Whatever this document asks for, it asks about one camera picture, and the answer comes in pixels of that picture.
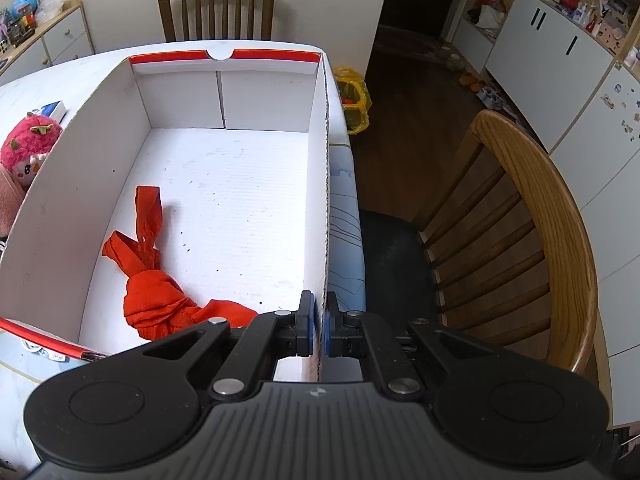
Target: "silver screw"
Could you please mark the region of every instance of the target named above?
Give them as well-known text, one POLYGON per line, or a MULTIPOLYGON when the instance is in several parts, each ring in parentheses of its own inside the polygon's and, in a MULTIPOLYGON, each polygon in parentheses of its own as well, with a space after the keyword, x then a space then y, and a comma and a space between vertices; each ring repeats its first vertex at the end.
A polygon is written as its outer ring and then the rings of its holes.
POLYGON ((411 377, 400 377, 390 381, 389 389, 396 394, 414 394, 420 389, 420 383, 411 377))
POLYGON ((213 391, 220 395, 239 394, 244 389, 244 383, 240 379, 220 379, 213 383, 213 391))

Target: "ribbed gray surface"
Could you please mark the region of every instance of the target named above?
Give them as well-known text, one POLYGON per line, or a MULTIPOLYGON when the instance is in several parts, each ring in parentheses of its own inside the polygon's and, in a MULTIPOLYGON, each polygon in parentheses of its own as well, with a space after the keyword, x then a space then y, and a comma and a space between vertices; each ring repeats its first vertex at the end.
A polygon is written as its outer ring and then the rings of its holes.
POLYGON ((604 478, 587 464, 514 472, 446 442, 416 404, 367 383, 268 383, 258 396, 212 410, 186 446, 131 471, 91 474, 47 463, 32 480, 500 480, 604 478))

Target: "yellow plastic bag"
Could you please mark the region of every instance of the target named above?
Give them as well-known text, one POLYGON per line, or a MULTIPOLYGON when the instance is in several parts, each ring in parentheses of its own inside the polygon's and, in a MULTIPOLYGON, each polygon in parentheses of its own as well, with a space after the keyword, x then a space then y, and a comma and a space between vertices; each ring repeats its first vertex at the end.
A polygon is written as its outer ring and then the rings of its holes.
POLYGON ((351 102, 342 104, 347 129, 350 135, 357 135, 369 127, 371 97, 367 85, 353 68, 336 68, 334 77, 340 97, 351 102))

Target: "chair backrest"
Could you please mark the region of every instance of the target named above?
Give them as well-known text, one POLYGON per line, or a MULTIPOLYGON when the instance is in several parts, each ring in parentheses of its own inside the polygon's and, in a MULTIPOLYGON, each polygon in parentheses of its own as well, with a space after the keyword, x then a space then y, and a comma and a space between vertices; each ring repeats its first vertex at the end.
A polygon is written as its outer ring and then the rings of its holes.
MULTIPOLYGON (((271 39, 271 22, 273 21, 273 1, 274 0, 262 0, 262 21, 260 27, 260 39, 271 39)), ((202 40, 202 6, 206 3, 209 7, 209 39, 216 39, 216 13, 215 13, 215 0, 195 0, 195 28, 196 37, 195 40, 202 40)), ((162 19, 162 28, 164 28, 164 37, 167 41, 176 41, 175 39, 175 27, 174 17, 171 12, 170 0, 158 0, 158 6, 160 7, 160 17, 162 19)), ((242 0, 235 0, 235 13, 234 13, 234 34, 233 39, 239 40, 241 38, 241 22, 242 22, 242 0)), ((254 38, 254 14, 255 14, 255 0, 248 1, 248 13, 246 19, 246 38, 252 40, 254 38)), ((189 16, 187 9, 187 0, 182 0, 182 33, 185 41, 190 40, 189 34, 189 16)), ((222 36, 220 39, 229 39, 229 0, 222 0, 222 36)))
POLYGON ((424 245, 429 249, 449 234, 465 216, 507 175, 516 192, 480 221, 460 232, 449 241, 446 249, 433 257, 437 270, 444 262, 462 254, 516 204, 523 201, 531 220, 504 236, 487 250, 475 254, 456 266, 438 283, 440 291, 450 289, 467 276, 495 260, 504 251, 537 230, 542 250, 492 277, 463 289, 453 298, 441 294, 440 311, 461 312, 455 325, 469 330, 492 322, 532 303, 550 293, 550 317, 487 338, 494 344, 507 346, 550 330, 548 333, 547 362, 566 370, 581 372, 587 364, 593 345, 597 320, 597 280, 593 254, 582 218, 564 180, 548 155, 515 124, 496 112, 480 112, 463 138, 446 176, 442 192, 427 200, 413 220, 423 232, 424 245), (467 174, 482 150, 489 150, 499 167, 462 202, 453 213, 437 225, 431 225, 449 196, 467 174), (534 266, 546 261, 548 283, 478 312, 469 309, 470 302, 492 292, 521 276, 534 266))

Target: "knotted red fabric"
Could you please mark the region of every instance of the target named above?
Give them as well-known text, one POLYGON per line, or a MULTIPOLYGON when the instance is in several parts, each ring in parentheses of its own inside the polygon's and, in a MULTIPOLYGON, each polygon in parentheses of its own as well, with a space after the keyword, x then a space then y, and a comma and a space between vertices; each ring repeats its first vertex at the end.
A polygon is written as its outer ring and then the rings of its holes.
POLYGON ((233 301, 211 300, 200 308, 160 270, 160 251, 154 243, 162 227, 160 188, 136 188, 136 237, 114 231, 102 256, 116 262, 127 280, 124 317, 140 337, 154 340, 210 317, 225 317, 232 327, 246 326, 257 313, 233 301))

